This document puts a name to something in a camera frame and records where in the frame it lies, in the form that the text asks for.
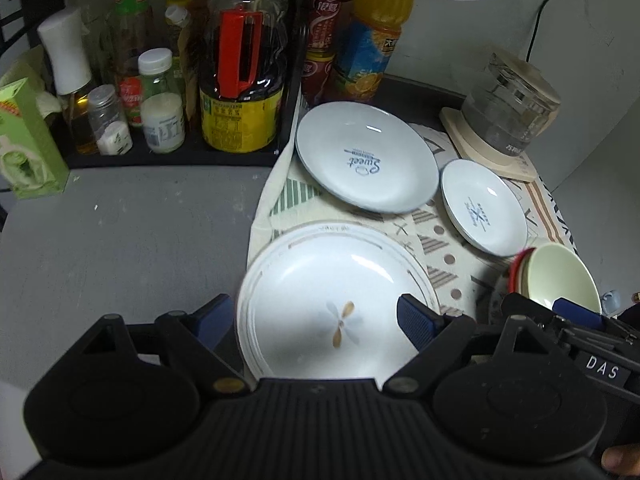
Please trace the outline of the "person's right hand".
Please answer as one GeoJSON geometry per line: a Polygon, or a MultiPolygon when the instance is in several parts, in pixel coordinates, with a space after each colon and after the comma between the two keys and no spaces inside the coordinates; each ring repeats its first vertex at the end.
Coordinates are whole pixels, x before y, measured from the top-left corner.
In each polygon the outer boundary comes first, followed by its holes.
{"type": "Polygon", "coordinates": [[[640,476],[640,445],[607,448],[602,455],[601,465],[619,476],[640,476]]]}

